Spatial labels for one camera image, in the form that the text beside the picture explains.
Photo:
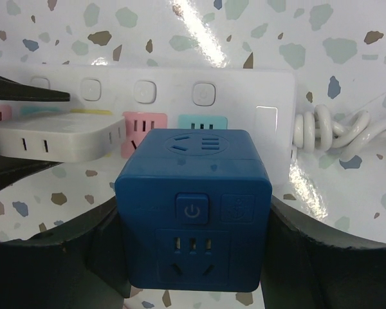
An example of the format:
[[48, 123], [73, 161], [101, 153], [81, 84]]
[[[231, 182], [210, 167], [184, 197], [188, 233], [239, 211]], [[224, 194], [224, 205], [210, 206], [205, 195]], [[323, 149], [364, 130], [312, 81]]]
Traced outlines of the blue cube socket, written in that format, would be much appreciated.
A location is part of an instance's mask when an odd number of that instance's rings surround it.
[[247, 131], [153, 129], [115, 195], [133, 286], [258, 288], [272, 186]]

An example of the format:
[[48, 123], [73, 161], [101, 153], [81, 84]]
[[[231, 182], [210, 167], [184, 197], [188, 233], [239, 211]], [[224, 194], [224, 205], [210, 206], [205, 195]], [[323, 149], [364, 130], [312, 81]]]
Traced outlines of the white plug adapter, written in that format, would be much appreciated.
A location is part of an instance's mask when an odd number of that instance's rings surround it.
[[125, 118], [87, 113], [37, 113], [0, 122], [0, 155], [49, 162], [89, 162], [124, 142]]

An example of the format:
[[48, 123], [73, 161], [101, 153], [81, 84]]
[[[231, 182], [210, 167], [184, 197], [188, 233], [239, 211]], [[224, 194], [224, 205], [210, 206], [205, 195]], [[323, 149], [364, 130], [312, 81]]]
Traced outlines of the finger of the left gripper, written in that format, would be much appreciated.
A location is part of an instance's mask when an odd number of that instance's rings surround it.
[[69, 102], [69, 93], [28, 86], [0, 76], [0, 100], [17, 102]]
[[7, 158], [0, 156], [0, 190], [29, 175], [59, 165], [60, 162]]

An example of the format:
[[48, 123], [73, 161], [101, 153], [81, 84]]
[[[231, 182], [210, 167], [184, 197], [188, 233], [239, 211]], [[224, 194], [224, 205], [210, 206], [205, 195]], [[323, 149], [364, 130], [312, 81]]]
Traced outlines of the white power strip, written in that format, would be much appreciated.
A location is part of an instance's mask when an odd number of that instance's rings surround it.
[[296, 80], [288, 71], [215, 68], [120, 68], [0, 64], [0, 76], [69, 93], [69, 102], [0, 100], [0, 122], [37, 113], [87, 113], [125, 118], [129, 158], [156, 128], [247, 131], [274, 185], [287, 182]]

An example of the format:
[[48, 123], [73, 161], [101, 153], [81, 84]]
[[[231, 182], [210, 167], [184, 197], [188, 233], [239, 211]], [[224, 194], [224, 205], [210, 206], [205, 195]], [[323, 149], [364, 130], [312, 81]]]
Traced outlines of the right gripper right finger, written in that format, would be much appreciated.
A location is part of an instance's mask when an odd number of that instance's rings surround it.
[[261, 289], [265, 308], [386, 308], [386, 244], [272, 198]]

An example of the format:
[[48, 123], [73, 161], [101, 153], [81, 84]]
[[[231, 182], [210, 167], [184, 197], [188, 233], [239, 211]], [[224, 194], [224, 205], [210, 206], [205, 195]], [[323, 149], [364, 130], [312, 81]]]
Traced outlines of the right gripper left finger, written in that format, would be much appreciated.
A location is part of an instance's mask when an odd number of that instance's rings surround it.
[[122, 308], [130, 294], [116, 211], [0, 242], [0, 308]]

